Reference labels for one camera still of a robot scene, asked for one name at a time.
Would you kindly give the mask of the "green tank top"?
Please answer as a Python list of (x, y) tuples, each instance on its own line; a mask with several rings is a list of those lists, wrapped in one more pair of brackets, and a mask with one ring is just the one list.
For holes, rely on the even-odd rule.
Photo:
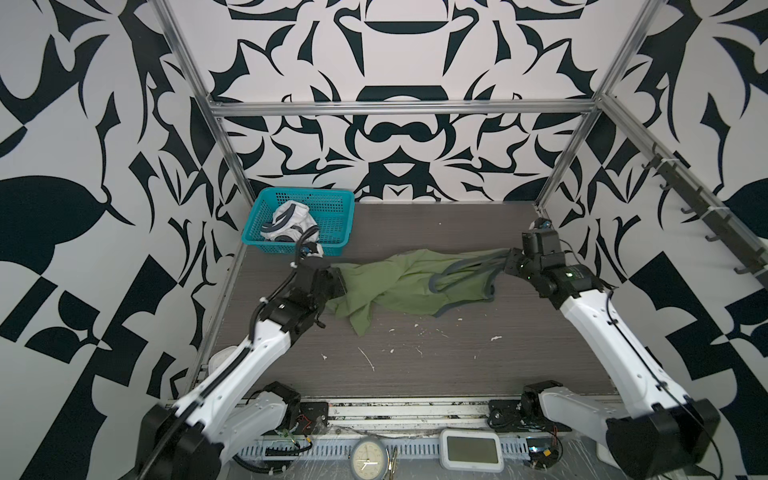
[(376, 306), (408, 315), (439, 317), (447, 311), (495, 298), (495, 280), (511, 251), (440, 253), (428, 249), (366, 263), (338, 263), (346, 293), (326, 304), (359, 336), (371, 326)]

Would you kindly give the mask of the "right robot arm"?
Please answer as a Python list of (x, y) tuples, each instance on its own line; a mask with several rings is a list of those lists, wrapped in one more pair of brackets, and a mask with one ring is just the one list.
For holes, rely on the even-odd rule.
[(632, 479), (648, 479), (701, 462), (714, 445), (719, 411), (695, 400), (642, 346), (614, 307), (605, 284), (584, 265), (569, 265), (554, 229), (523, 233), (505, 272), (527, 281), (573, 325), (614, 384), (622, 408), (611, 410), (561, 383), (525, 387), (523, 417), (547, 419), (608, 450)]

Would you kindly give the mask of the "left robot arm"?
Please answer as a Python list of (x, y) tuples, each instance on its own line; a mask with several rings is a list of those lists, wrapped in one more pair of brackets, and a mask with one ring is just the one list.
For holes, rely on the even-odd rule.
[(300, 396), (272, 384), (249, 406), (240, 400), (319, 321), (326, 302), (345, 288), (340, 271), (318, 256), (293, 264), (283, 288), (260, 301), (247, 337), (223, 364), (171, 407), (153, 406), (139, 430), (129, 479), (215, 479), (257, 437), (287, 428)]

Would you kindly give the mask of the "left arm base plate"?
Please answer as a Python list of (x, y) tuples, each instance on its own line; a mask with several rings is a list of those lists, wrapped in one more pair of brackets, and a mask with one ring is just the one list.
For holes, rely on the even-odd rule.
[(294, 435), (310, 435), (327, 425), (329, 404), (323, 401), (301, 401), (288, 406), (282, 429)]

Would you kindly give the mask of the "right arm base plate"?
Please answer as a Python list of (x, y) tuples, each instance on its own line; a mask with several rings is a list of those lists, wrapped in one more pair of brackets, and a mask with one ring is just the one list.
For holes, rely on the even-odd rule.
[(571, 429), (563, 424), (525, 413), (520, 406), (520, 401), (517, 399), (490, 400), (488, 402), (486, 424), (497, 433), (571, 432)]

